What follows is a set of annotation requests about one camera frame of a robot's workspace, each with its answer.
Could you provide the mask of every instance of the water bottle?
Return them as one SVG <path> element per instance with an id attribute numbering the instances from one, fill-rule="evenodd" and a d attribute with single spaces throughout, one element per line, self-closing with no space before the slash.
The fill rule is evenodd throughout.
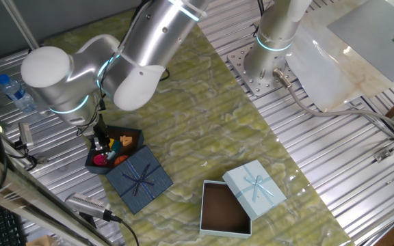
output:
<path id="1" fill-rule="evenodd" d="M 34 99 L 25 92 L 24 87 L 6 74 L 0 75 L 1 90 L 13 101 L 22 112 L 28 113 L 34 110 Z"/>

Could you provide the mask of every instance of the orange toy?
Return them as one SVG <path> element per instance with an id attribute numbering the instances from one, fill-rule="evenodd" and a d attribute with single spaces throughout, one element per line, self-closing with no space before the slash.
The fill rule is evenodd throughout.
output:
<path id="1" fill-rule="evenodd" d="M 131 144 L 132 137 L 121 136 L 120 141 L 121 141 L 122 145 L 125 147 L 125 146 L 128 146 L 129 144 Z"/>
<path id="2" fill-rule="evenodd" d="M 121 162 L 127 160 L 127 158 L 129 158 L 129 157 L 128 157 L 128 156 L 119 156 L 119 157 L 115 160 L 114 165 L 120 164 Z"/>

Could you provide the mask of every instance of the light blue box lid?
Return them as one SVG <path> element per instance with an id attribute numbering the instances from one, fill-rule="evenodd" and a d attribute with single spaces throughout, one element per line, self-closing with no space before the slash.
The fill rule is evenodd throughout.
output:
<path id="1" fill-rule="evenodd" d="M 223 179 L 251 220 L 287 199 L 257 160 L 226 172 Z"/>

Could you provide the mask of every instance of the wall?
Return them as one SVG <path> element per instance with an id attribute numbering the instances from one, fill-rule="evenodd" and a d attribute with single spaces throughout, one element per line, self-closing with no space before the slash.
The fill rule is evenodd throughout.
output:
<path id="1" fill-rule="evenodd" d="M 140 0 L 14 0 L 39 43 L 69 29 L 135 8 Z M 0 1 L 0 58 L 28 49 Z"/>

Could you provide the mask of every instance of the dark blue gift box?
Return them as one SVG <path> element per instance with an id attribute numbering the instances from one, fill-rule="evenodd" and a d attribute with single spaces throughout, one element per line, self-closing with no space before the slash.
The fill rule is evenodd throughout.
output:
<path id="1" fill-rule="evenodd" d="M 134 215 L 172 185 L 147 146 L 107 173 L 106 178 Z"/>

